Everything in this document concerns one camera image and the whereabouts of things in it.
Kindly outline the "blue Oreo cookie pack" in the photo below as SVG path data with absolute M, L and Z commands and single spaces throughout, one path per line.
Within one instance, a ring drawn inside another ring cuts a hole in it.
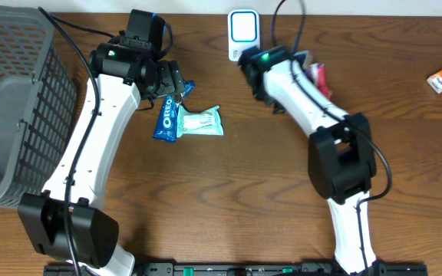
M 193 80 L 184 81 L 183 84 L 186 90 L 181 96 L 179 103 L 177 103 L 173 97 L 166 96 L 157 120 L 156 128 L 153 132 L 153 138 L 155 140 L 162 140 L 168 143 L 176 142 L 177 121 L 180 105 L 195 88 L 195 82 Z

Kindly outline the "teal wet wipes pack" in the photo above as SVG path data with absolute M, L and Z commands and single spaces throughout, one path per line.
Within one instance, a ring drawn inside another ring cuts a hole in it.
M 219 106 L 211 107 L 201 113 L 191 113 L 183 106 L 179 107 L 176 137 L 189 135 L 223 136 L 224 130 Z

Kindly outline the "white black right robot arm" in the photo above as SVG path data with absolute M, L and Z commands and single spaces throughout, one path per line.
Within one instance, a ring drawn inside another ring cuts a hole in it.
M 363 275 L 377 258 L 371 246 L 368 202 L 381 155 L 368 119 L 333 104 L 306 74 L 309 51 L 276 47 L 239 56 L 254 98 L 288 113 L 308 137 L 308 175 L 328 203 L 335 233 L 334 258 L 347 275 Z

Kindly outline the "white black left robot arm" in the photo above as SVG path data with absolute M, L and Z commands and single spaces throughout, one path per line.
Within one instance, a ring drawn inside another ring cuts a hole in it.
M 106 215 L 107 178 L 120 139 L 142 100 L 182 97 L 177 61 L 151 51 L 102 43 L 90 55 L 84 106 L 61 161 L 40 195 L 24 194 L 18 216 L 36 252 L 74 264 L 79 274 L 131 275 L 135 257 L 118 243 Z

